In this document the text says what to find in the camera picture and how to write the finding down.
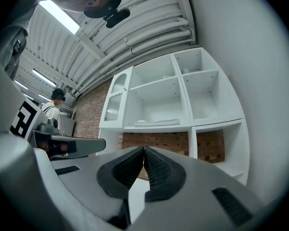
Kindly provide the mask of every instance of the ceiling light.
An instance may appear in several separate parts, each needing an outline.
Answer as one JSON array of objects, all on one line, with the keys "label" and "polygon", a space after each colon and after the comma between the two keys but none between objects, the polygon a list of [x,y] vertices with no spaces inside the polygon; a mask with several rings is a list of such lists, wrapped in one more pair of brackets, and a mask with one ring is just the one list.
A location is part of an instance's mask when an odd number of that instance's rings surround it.
[{"label": "ceiling light", "polygon": [[47,79],[45,76],[41,75],[38,71],[36,71],[35,69],[32,69],[32,72],[37,75],[38,77],[40,77],[41,79],[45,80],[47,83],[51,84],[53,87],[56,87],[56,83],[53,83],[50,79]]},{"label": "ceiling light", "polygon": [[21,87],[25,88],[26,90],[28,90],[27,87],[25,87],[23,84],[20,84],[17,80],[15,80],[15,83],[18,84],[18,85],[20,85]]},{"label": "ceiling light", "polygon": [[24,94],[27,98],[34,100],[33,98],[31,98],[30,96],[28,96],[27,94]]},{"label": "ceiling light", "polygon": [[80,26],[54,2],[50,0],[41,1],[39,4],[61,22],[72,34],[75,34]]},{"label": "ceiling light", "polygon": [[50,101],[50,99],[45,98],[44,96],[42,96],[42,95],[40,95],[40,94],[39,94],[39,96],[40,96],[41,98],[43,98],[43,99],[46,99],[46,100]]}]

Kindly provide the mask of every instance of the white shelving unit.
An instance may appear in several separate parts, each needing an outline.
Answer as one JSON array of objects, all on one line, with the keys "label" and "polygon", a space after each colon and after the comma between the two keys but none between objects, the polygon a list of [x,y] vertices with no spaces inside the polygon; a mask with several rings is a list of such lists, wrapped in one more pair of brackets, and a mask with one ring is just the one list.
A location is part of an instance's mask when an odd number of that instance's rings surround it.
[{"label": "white shelving unit", "polygon": [[[139,120],[165,119],[179,119],[180,124],[135,126]],[[100,137],[113,150],[120,132],[188,131],[193,158],[197,158],[196,134],[222,129],[225,161],[215,165],[246,184],[250,147],[244,113],[227,76],[203,48],[165,55],[114,76],[100,129]]]}]

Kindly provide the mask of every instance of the man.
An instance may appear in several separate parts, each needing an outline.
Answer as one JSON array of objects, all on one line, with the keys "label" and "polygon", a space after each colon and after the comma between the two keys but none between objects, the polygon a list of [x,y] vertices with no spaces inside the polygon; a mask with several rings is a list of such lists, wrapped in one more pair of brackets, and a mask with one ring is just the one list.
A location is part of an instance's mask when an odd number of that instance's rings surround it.
[{"label": "man", "polygon": [[[7,16],[0,32],[0,65],[13,80],[20,55],[26,47],[30,19],[42,0],[21,0]],[[121,0],[52,0],[65,10],[84,12],[87,17],[101,18],[113,13]]]},{"label": "man", "polygon": [[52,93],[50,102],[42,106],[42,111],[45,113],[48,119],[54,118],[59,124],[60,110],[57,107],[62,105],[65,100],[66,98],[64,97],[64,91],[60,88],[56,88]]}]

